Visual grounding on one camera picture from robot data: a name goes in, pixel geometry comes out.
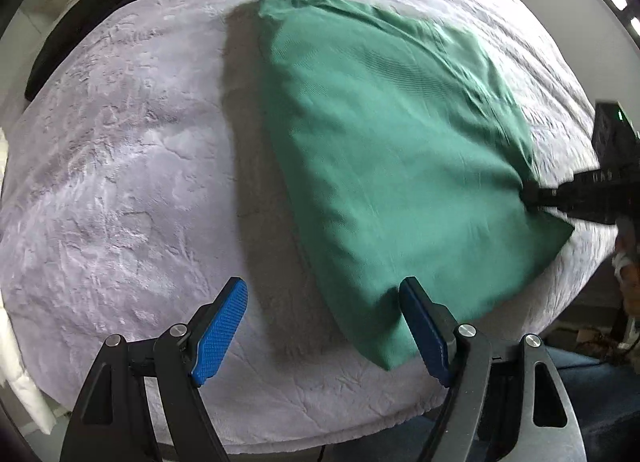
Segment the green pillowcase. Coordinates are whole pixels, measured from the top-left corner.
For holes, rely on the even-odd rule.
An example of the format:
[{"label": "green pillowcase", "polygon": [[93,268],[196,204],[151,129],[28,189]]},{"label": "green pillowcase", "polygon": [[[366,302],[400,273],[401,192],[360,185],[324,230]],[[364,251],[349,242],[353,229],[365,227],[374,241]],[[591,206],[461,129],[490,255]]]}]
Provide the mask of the green pillowcase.
[{"label": "green pillowcase", "polygon": [[417,353],[415,276],[464,321],[532,281],[572,226],[520,201],[529,127],[474,35],[346,0],[260,0],[262,105],[300,240],[343,333]]}]

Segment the white comforter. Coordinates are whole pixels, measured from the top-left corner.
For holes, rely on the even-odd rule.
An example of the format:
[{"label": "white comforter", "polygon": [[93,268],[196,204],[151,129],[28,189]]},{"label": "white comforter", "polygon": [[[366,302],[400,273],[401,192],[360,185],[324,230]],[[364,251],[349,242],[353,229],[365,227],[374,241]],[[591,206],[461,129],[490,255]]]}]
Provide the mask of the white comforter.
[{"label": "white comforter", "polygon": [[[157,336],[239,275],[248,310],[201,390],[230,452],[356,438],[443,396],[419,358],[384,372],[358,355],[303,263],[260,127],[254,1],[129,4],[2,124],[0,287],[37,385],[71,408],[108,334]],[[518,0],[359,1],[474,31],[530,122],[544,182],[596,165],[593,109]],[[578,223],[555,262],[481,326],[542,330],[611,246],[610,229]],[[169,442],[155,392],[150,405]]]}]

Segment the blue gripper pad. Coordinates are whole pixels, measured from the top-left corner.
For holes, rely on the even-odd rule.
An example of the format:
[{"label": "blue gripper pad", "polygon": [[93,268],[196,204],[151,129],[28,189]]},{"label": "blue gripper pad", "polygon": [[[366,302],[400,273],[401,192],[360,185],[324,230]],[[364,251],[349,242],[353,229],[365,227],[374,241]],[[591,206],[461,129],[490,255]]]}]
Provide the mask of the blue gripper pad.
[{"label": "blue gripper pad", "polygon": [[420,299],[405,281],[400,284],[399,300],[404,320],[409,325],[418,352],[430,376],[435,377],[441,385],[448,388],[453,377],[449,369],[447,344],[427,310],[420,303]]},{"label": "blue gripper pad", "polygon": [[231,290],[225,293],[223,289],[212,305],[216,305],[218,299],[225,296],[226,299],[198,341],[196,361],[191,370],[191,378],[198,387],[218,372],[226,349],[238,330],[246,310],[248,298],[246,283],[242,279],[235,278]]}]

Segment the pillow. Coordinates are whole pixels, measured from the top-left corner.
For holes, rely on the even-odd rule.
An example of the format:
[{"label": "pillow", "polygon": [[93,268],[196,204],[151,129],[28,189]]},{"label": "pillow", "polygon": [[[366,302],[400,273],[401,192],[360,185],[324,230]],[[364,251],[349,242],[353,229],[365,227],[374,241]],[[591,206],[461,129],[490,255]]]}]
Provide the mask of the pillow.
[{"label": "pillow", "polygon": [[260,0],[262,108],[316,283],[383,368],[417,353],[415,276],[460,321],[530,283],[572,226],[527,211],[529,126],[469,32],[345,0]]}]

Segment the wall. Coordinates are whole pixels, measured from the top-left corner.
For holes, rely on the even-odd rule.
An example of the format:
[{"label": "wall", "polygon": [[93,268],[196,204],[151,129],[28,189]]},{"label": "wall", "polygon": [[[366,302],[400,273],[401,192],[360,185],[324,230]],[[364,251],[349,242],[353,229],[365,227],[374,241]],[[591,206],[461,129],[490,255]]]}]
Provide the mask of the wall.
[{"label": "wall", "polygon": [[602,0],[521,0],[555,39],[589,100],[618,100],[640,129],[640,50]]}]

